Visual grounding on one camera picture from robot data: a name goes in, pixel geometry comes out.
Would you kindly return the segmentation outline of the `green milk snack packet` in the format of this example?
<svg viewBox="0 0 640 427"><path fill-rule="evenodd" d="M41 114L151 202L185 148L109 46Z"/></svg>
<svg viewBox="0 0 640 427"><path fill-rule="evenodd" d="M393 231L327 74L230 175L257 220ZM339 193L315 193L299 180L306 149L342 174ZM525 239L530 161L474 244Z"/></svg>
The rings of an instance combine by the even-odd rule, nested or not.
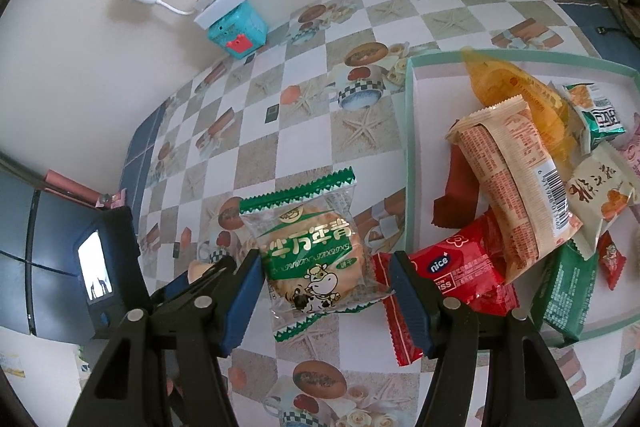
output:
<svg viewBox="0 0 640 427"><path fill-rule="evenodd" d="M530 308L537 329L547 324L564 343L579 340L596 285L597 265L596 256L582 257L573 239L544 259L544 275Z"/></svg>

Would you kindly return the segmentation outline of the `red nice wafer packet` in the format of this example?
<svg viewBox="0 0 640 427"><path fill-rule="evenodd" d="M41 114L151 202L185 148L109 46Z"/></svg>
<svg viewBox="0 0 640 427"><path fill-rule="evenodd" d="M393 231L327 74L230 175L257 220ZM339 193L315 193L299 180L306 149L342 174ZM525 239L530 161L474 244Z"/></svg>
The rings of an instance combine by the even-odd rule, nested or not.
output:
<svg viewBox="0 0 640 427"><path fill-rule="evenodd" d="M378 283L390 286L392 254L373 256ZM504 278L502 237L491 209L439 243L409 256L416 273L432 280L444 297L454 297L475 312L504 317L518 308L518 295ZM423 352L410 338L396 296L383 300L390 337L399 366L419 360Z"/></svg>

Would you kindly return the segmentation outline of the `green edged milk biscuit packet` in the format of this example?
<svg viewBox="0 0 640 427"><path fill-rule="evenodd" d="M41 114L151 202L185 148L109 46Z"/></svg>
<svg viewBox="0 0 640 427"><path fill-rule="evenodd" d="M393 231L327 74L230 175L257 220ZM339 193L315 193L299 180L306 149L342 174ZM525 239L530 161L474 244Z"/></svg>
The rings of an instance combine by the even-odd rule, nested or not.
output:
<svg viewBox="0 0 640 427"><path fill-rule="evenodd" d="M240 202L240 218L262 256L279 343L325 315L356 313L392 293L376 279L350 212L356 184L348 167Z"/></svg>

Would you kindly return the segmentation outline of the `small red candy packet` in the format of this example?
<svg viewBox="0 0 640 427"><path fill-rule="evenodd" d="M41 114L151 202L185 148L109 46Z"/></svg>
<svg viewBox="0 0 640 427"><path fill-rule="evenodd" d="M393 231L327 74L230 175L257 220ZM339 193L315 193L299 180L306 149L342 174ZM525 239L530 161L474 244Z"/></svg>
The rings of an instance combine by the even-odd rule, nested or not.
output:
<svg viewBox="0 0 640 427"><path fill-rule="evenodd" d="M600 237L597 252L601 268L604 271L606 285L610 291L614 291L622 276L627 258L617 248L608 232Z"/></svg>

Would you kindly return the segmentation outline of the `orange striped cake packet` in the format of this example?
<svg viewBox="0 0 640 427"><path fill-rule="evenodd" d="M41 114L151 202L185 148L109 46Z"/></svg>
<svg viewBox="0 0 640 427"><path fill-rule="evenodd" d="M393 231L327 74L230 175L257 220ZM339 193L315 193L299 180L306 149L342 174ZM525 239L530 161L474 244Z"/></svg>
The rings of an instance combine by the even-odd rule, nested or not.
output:
<svg viewBox="0 0 640 427"><path fill-rule="evenodd" d="M565 184L521 95L459 119L458 144L495 213L511 283L582 227Z"/></svg>

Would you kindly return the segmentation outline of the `dark red snack packet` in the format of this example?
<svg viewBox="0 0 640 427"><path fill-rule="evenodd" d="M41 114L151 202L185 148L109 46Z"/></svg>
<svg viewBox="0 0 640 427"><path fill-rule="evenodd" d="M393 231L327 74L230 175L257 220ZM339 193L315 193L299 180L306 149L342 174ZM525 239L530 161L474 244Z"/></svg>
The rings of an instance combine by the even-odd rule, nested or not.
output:
<svg viewBox="0 0 640 427"><path fill-rule="evenodd" d="M459 145L451 144L445 191L433 202L433 225L442 229L465 228L476 219L479 198L477 177Z"/></svg>

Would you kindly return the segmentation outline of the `beige persimmon cake packet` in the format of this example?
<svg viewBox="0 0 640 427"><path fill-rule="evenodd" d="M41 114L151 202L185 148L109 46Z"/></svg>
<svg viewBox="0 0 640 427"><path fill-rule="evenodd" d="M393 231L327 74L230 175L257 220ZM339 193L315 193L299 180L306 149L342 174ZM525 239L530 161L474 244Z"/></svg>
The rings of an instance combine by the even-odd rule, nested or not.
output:
<svg viewBox="0 0 640 427"><path fill-rule="evenodd" d="M602 142L575 168L566 193L570 210L582 221L572 241L588 260L617 217L639 202L639 177L618 150Z"/></svg>

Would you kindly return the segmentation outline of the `pink swiss roll packet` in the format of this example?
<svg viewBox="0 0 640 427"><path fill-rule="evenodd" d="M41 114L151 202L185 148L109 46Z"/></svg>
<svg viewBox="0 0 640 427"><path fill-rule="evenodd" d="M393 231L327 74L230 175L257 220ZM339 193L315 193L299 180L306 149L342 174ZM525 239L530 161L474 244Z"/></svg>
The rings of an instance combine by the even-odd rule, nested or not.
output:
<svg viewBox="0 0 640 427"><path fill-rule="evenodd" d="M630 138L617 150L629 168L640 176L640 115L638 113L634 114L634 129L631 131Z"/></svg>

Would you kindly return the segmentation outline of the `green white Korean snack packet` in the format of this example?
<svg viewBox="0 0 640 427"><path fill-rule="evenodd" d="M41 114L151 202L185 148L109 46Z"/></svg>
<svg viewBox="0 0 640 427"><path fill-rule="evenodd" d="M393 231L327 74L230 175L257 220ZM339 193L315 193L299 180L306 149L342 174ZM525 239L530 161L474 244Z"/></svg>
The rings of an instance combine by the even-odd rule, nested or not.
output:
<svg viewBox="0 0 640 427"><path fill-rule="evenodd" d="M582 123L578 133L582 156L589 155L600 143L612 141L626 132L616 108L595 83L558 83L552 87Z"/></svg>

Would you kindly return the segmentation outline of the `yellow bagged cake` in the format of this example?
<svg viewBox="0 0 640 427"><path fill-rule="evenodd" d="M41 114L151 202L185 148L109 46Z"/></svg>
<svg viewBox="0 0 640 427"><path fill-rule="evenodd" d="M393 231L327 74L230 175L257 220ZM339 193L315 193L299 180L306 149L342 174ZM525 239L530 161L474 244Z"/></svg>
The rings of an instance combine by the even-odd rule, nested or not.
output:
<svg viewBox="0 0 640 427"><path fill-rule="evenodd" d="M567 101L548 84L511 62L471 48L463 48L461 56L477 100L484 106L493 106L521 95L555 164L572 170L577 141Z"/></svg>

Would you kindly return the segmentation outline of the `dark cabinet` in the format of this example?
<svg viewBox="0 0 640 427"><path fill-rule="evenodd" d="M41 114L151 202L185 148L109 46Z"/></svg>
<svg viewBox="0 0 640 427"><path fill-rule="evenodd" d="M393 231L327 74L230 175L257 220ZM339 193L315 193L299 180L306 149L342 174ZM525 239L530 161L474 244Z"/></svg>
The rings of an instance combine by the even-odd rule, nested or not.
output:
<svg viewBox="0 0 640 427"><path fill-rule="evenodd" d="M94 336L75 243L99 211L1 156L1 326L83 345Z"/></svg>

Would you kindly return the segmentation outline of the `small pink sachet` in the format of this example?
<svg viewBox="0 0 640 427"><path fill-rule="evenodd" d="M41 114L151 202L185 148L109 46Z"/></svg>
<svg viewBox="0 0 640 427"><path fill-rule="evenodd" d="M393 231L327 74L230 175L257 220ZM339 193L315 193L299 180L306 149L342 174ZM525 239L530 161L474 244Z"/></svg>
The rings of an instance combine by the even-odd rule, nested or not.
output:
<svg viewBox="0 0 640 427"><path fill-rule="evenodd" d="M111 195L107 199L106 205L110 209L115 209L115 208L126 206L127 205L127 190L126 190L126 188L122 188L119 192Z"/></svg>

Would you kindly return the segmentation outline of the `teal box with red tag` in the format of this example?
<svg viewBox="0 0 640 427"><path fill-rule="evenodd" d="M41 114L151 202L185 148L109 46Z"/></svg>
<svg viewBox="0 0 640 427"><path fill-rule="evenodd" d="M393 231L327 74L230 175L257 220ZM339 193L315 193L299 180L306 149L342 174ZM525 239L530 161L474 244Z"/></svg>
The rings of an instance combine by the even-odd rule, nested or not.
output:
<svg viewBox="0 0 640 427"><path fill-rule="evenodd" d="M239 60L261 48L267 40L268 25L245 1L208 28L207 38Z"/></svg>

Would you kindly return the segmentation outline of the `teal shallow cardboard tray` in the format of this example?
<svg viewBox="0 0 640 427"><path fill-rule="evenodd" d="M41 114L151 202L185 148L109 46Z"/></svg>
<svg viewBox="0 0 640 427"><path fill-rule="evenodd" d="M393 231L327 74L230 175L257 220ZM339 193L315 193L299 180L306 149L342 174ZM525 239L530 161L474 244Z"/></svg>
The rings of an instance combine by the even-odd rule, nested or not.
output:
<svg viewBox="0 0 640 427"><path fill-rule="evenodd" d="M631 250L638 179L608 143L588 156L565 150L572 139L567 115L544 126L525 80L590 82L624 116L639 106L634 70L596 58L508 50L413 58L407 247L415 253L442 240L433 205L458 150L475 188L456 208L471 217L495 215L501 270L535 325L553 323L556 341L572 339L572 323L585 337L618 329L638 319L639 284L627 281L612 291L599 283L598 245L612 239Z"/></svg>

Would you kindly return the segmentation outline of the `white power strip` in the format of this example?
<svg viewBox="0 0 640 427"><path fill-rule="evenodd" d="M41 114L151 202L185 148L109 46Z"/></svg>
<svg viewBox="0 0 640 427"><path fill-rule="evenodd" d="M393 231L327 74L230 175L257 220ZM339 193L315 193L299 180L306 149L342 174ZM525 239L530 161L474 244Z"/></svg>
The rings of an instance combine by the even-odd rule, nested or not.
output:
<svg viewBox="0 0 640 427"><path fill-rule="evenodd" d="M194 23L202 29L208 29L245 1L247 0L198 0L196 2L198 14L194 18Z"/></svg>

